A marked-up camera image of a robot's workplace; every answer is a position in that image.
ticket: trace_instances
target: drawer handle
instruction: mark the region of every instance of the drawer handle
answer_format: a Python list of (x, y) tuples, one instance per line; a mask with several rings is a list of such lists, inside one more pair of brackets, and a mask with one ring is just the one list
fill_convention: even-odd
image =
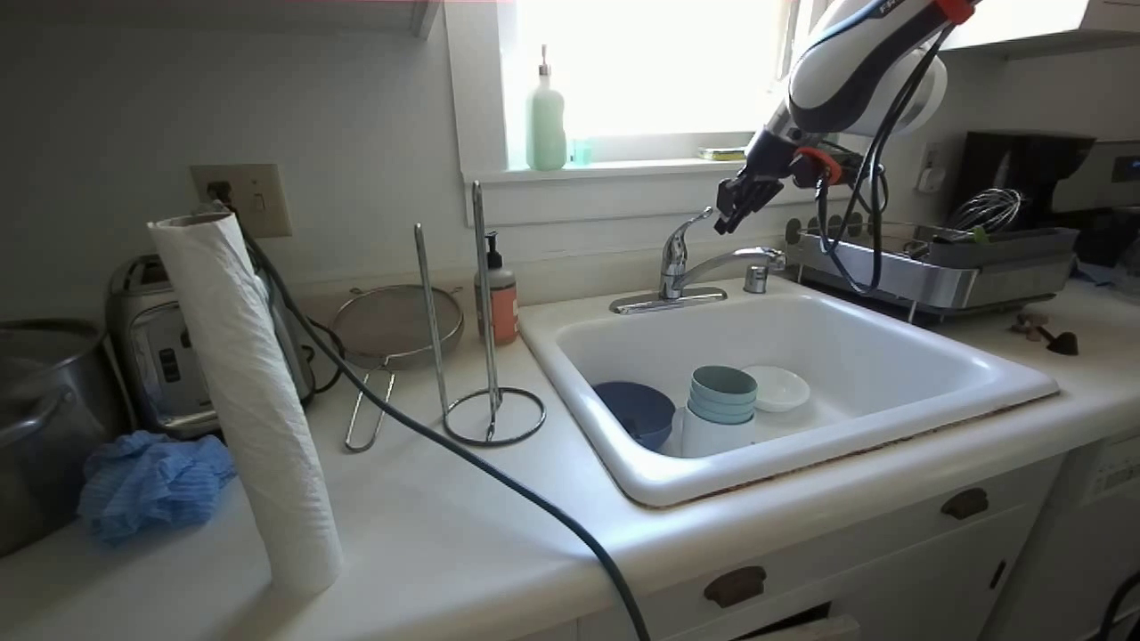
[(968, 520), (968, 515), (981, 515), (987, 510), (990, 510), (990, 494), (985, 488), (959, 490), (954, 498), (947, 498), (940, 504), (940, 511), (952, 515), (952, 520)]
[(763, 581), (765, 581), (763, 567), (741, 567), (741, 570), (718, 577), (705, 589), (705, 597), (718, 603), (720, 608), (732, 608), (737, 603), (763, 596)]

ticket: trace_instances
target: white sink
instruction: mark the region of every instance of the white sink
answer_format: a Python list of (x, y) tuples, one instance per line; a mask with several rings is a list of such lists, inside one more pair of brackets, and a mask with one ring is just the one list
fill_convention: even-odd
[[(769, 281), (769, 297), (643, 313), (608, 313), (608, 301), (531, 307), (524, 335), (612, 481), (645, 504), (794, 475), (1060, 390), (1030, 368), (790, 281)], [(686, 409), (690, 370), (705, 363), (787, 368), (810, 381), (814, 403), (790, 419), (759, 413), (755, 445), (681, 460), (643, 447), (591, 388), (643, 381)]]

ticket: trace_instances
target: metal tray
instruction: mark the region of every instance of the metal tray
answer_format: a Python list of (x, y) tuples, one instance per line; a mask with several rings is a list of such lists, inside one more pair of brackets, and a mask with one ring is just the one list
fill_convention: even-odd
[[(908, 317), (952, 317), (1051, 300), (1074, 272), (1074, 237), (1068, 231), (1042, 231), (987, 247), (947, 247), (926, 256), (883, 251), (874, 300), (908, 307)], [(869, 247), (842, 242), (836, 256), (852, 276), (874, 276)], [(787, 247), (787, 275), (800, 281), (846, 285), (814, 234)]]

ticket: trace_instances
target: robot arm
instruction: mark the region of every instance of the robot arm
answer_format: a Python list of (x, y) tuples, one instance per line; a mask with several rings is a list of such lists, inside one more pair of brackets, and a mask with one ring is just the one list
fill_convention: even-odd
[(750, 141), (746, 172), (718, 189), (718, 231), (733, 231), (794, 173), (794, 186), (842, 186), (861, 156), (832, 146), (836, 130), (915, 120), (946, 91), (936, 35), (962, 26), (977, 0), (842, 0), (787, 75), (787, 98)]

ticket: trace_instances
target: blue bowl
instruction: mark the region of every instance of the blue bowl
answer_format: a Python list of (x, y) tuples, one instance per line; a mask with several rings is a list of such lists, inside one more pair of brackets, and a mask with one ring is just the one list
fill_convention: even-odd
[(607, 381), (594, 390), (643, 447), (667, 445), (679, 413), (669, 394), (636, 381)]

